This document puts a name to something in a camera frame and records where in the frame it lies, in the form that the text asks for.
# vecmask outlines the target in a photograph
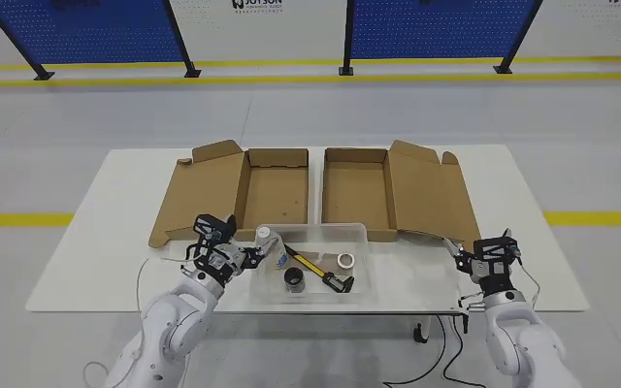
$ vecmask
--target yellow floor line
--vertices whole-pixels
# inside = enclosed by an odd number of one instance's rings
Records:
[[[544,211],[550,226],[621,226],[621,211]],[[63,227],[71,213],[0,213],[0,227]]]
[[[58,227],[71,223],[72,213],[0,213],[0,227]]]
[[[395,59],[352,59],[352,65],[463,65],[500,64],[502,58],[395,58]],[[621,56],[551,56],[516,57],[514,63],[572,63],[572,62],[621,62]],[[264,60],[225,60],[194,61],[201,67],[256,67],[256,66],[339,66],[341,58],[334,59],[264,59]],[[144,69],[144,68],[182,68],[182,62],[136,62],[136,63],[58,63],[45,64],[50,70],[63,69]],[[26,64],[0,65],[0,71],[30,70]]]
[[[621,211],[545,211],[551,226],[621,226]]]
[[[351,83],[351,82],[481,82],[481,81],[620,81],[621,73],[539,73],[539,74],[409,74],[374,76],[257,76],[132,78],[132,79],[51,79],[49,81],[3,80],[0,87],[61,87],[61,86],[150,86],[184,84],[244,84],[244,83]]]

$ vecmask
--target white wall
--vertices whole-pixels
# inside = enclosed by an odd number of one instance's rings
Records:
[[[281,12],[251,14],[232,0],[171,3],[195,61],[343,57],[346,0],[281,1]],[[621,55],[621,3],[544,0],[518,55]],[[2,36],[0,64],[14,63],[24,61]]]

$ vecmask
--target black cable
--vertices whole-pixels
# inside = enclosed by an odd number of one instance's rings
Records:
[[[438,318],[438,322],[440,322],[440,327],[442,328],[442,336],[444,337],[444,345],[442,346],[442,352],[440,352],[440,357],[438,357],[438,361],[436,361],[436,364],[434,364],[433,367],[431,367],[428,371],[424,372],[423,374],[419,375],[417,378],[414,378],[412,380],[408,380],[408,381],[400,381],[400,382],[388,382],[388,381],[382,381],[381,383],[384,384],[385,386],[387,386],[388,388],[393,388],[393,385],[405,385],[405,384],[412,384],[412,382],[416,382],[418,380],[422,380],[423,378],[425,378],[429,373],[433,372],[434,369],[438,366],[438,364],[440,363],[442,357],[444,356],[444,351],[446,350],[446,330],[444,329],[444,324],[442,323],[442,320],[440,319],[439,315],[436,315],[436,318]]]
[[[472,387],[487,388],[483,384],[477,384],[475,382],[463,381],[463,380],[460,380],[460,379],[457,379],[457,378],[453,378],[453,377],[449,377],[449,376],[446,375],[446,372],[448,371],[450,366],[453,364],[453,362],[455,360],[457,360],[457,357],[459,357],[459,355],[462,354],[462,350],[464,350],[464,341],[462,340],[462,336],[459,334],[459,331],[457,330],[457,324],[455,323],[455,316],[453,316],[453,329],[455,330],[455,334],[457,335],[457,338],[459,339],[459,350],[457,351],[457,354],[455,354],[455,356],[450,359],[448,364],[446,364],[446,367],[444,367],[444,370],[442,371],[442,377],[444,377],[445,379],[447,379],[449,381],[457,382],[457,383],[460,383],[460,384],[470,385]]]

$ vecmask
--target printed logo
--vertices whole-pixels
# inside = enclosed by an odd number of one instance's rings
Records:
[[[273,14],[282,12],[282,0],[231,0],[236,14]]]

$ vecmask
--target transparent plastic container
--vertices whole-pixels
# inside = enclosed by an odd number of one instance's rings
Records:
[[[277,233],[282,240],[298,252],[315,252],[319,260],[315,265],[324,268],[336,266],[336,255],[350,253],[354,256],[353,268],[335,272],[345,280],[354,276],[351,291],[340,294],[322,282],[314,272],[304,270],[305,288],[301,293],[290,293],[284,283],[285,269],[278,267],[280,254],[274,249],[259,268],[252,272],[250,292],[252,298],[263,304],[352,304],[371,293],[367,255],[367,229],[363,224],[304,224],[304,225],[261,225]]]

